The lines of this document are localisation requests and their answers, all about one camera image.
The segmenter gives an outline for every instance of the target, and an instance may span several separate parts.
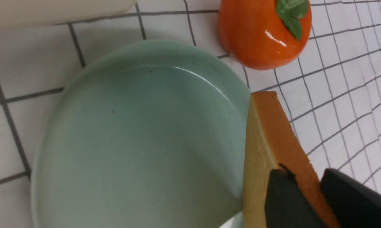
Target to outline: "tiled surface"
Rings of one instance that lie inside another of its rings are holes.
[[[311,3],[306,48],[267,71],[245,68],[221,47],[219,0],[139,0],[118,17],[0,31],[0,228],[32,227],[29,167],[66,83],[85,65],[143,39],[196,45],[251,91],[276,91],[319,177],[337,168],[381,194],[381,2]]]

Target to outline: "black plastic piece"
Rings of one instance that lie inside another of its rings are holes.
[[[327,228],[299,190],[294,176],[287,168],[271,170],[265,200],[267,227]]]
[[[326,169],[321,191],[341,227],[381,228],[381,195],[335,169]]]

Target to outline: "ceramic persimmon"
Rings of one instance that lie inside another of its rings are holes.
[[[218,32],[230,55],[247,67],[266,70],[298,57],[311,22],[308,0],[222,0]]]

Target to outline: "orange wooden block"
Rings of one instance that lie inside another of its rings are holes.
[[[266,227],[265,199],[269,173],[285,165],[296,175],[298,187],[330,227],[337,218],[320,190],[320,182],[300,146],[276,92],[251,94],[244,162],[243,214],[246,228]]]

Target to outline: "green leaf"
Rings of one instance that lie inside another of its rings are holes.
[[[302,36],[299,19],[306,15],[308,8],[308,0],[278,0],[276,3],[276,14],[297,40]]]
[[[288,14],[291,17],[295,17],[297,19],[302,19],[306,15],[308,8],[309,8],[309,3],[307,1],[305,1],[302,4],[299,4],[299,5],[291,8],[291,9],[289,9]]]
[[[299,41],[302,37],[302,26],[300,25],[300,21],[294,17],[287,17],[283,19],[282,22]]]

